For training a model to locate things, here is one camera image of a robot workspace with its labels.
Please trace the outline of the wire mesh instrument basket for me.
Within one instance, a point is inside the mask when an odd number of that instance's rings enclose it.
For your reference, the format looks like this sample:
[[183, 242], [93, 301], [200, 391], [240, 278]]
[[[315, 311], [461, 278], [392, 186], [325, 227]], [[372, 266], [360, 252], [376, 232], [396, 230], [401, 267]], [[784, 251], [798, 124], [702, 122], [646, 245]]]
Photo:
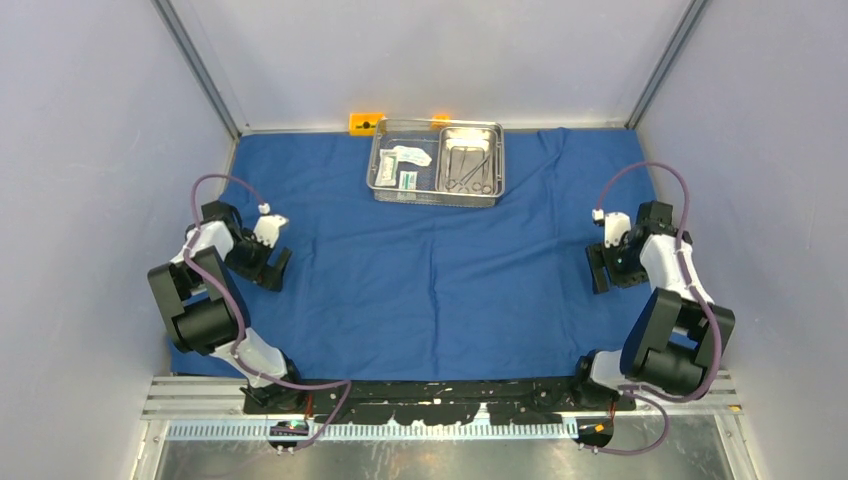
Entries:
[[[452, 120], [449, 126], [489, 126], [495, 124], [499, 126], [499, 129], [502, 132], [505, 167], [504, 129], [500, 124], [489, 121]], [[388, 118], [382, 119], [377, 124], [366, 176], [366, 185], [370, 188], [376, 200], [393, 203], [469, 208], [488, 208], [498, 203], [499, 198], [505, 191], [505, 171], [503, 192], [495, 199], [468, 198], [456, 194], [445, 194], [436, 191], [435, 183], [438, 159], [438, 138], [442, 129], [431, 129], [430, 119]], [[398, 162], [397, 184], [394, 187], [375, 186], [374, 181], [377, 174], [379, 151], [381, 149], [392, 149], [397, 145], [422, 148], [431, 155], [432, 163], [427, 167], [419, 167], [406, 162]], [[418, 173], [417, 187], [415, 191], [403, 191], [398, 188], [398, 180], [401, 171], [416, 171]]]

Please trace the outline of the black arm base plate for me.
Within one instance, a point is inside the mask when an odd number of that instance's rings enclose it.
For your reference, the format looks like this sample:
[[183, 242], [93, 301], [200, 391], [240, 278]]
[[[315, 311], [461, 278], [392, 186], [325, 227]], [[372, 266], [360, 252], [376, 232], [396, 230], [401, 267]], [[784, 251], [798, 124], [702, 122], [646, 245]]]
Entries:
[[632, 399], [584, 384], [573, 377], [496, 381], [354, 381], [344, 386], [301, 391], [271, 385], [245, 386], [246, 414], [308, 414], [333, 425], [467, 425], [479, 414], [496, 426], [553, 424], [566, 413], [630, 412]]

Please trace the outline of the white sterile pouch packet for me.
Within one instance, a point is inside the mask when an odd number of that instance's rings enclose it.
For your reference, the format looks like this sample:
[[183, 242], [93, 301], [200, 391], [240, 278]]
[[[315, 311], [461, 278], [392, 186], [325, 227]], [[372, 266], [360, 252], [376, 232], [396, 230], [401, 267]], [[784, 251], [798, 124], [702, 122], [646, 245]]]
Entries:
[[375, 186], [394, 187], [397, 184], [397, 155], [398, 152], [394, 149], [381, 149], [379, 151]]

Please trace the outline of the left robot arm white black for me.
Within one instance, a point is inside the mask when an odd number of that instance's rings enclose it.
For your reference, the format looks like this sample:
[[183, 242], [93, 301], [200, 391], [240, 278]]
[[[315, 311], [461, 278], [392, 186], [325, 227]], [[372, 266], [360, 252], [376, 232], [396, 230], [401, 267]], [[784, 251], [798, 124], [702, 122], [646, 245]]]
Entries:
[[147, 273], [168, 338], [182, 353], [213, 356], [237, 368], [248, 383], [247, 404], [298, 412], [307, 398], [294, 363], [252, 328], [234, 276], [270, 292], [283, 289], [291, 251], [274, 252], [288, 221], [263, 213], [254, 228], [244, 227], [237, 208], [216, 200], [201, 208], [199, 227], [186, 230], [182, 252]]

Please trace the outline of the steel surgical scissors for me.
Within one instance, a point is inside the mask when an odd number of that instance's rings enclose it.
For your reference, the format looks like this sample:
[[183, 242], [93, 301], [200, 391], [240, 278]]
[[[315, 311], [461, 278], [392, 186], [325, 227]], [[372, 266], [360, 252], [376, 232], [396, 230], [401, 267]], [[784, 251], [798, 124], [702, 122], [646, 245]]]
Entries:
[[447, 192], [451, 192], [458, 186], [465, 167], [467, 155], [467, 147], [453, 147], [449, 150], [444, 182], [444, 187]]

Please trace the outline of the clear plastic packet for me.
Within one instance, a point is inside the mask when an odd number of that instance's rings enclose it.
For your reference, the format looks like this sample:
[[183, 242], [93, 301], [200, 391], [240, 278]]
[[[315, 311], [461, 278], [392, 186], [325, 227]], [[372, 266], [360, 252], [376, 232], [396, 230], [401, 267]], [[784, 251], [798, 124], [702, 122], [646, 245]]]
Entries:
[[406, 162], [419, 167], [427, 167], [432, 163], [432, 157], [419, 147], [397, 145], [391, 149], [398, 162]]

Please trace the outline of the blue surgical drape cloth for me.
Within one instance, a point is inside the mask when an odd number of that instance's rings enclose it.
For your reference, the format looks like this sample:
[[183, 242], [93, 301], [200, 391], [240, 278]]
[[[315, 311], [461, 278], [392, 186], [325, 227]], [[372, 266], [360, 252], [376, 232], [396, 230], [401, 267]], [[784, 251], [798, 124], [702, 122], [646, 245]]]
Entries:
[[585, 249], [602, 203], [655, 196], [630, 130], [509, 132], [506, 190], [491, 208], [377, 201], [371, 142], [345, 133], [241, 140], [223, 195], [247, 224], [255, 196], [290, 223], [274, 293], [236, 285], [253, 329], [307, 379], [491, 380], [566, 376], [623, 346], [651, 290], [592, 291]]

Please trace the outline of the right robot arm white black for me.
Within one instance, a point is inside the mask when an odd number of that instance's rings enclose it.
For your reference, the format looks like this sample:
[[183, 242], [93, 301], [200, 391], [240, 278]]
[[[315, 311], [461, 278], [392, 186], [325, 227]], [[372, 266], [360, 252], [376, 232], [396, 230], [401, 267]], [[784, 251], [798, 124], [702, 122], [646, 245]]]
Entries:
[[603, 229], [602, 240], [585, 249], [593, 293], [647, 284], [651, 295], [621, 349], [593, 350], [579, 359], [570, 392], [584, 410], [619, 399], [629, 384], [660, 398], [700, 398], [727, 346], [735, 315], [706, 293], [692, 262], [691, 237], [673, 224], [672, 213], [659, 201], [642, 203], [635, 218], [592, 212]]

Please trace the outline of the green white small packet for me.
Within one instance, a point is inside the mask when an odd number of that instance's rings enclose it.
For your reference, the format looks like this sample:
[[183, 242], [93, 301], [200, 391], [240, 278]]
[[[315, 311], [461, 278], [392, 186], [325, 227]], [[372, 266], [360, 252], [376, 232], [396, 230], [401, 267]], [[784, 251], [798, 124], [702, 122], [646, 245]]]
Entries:
[[416, 171], [401, 171], [398, 180], [398, 188], [403, 191], [415, 191], [417, 187], [418, 173]]

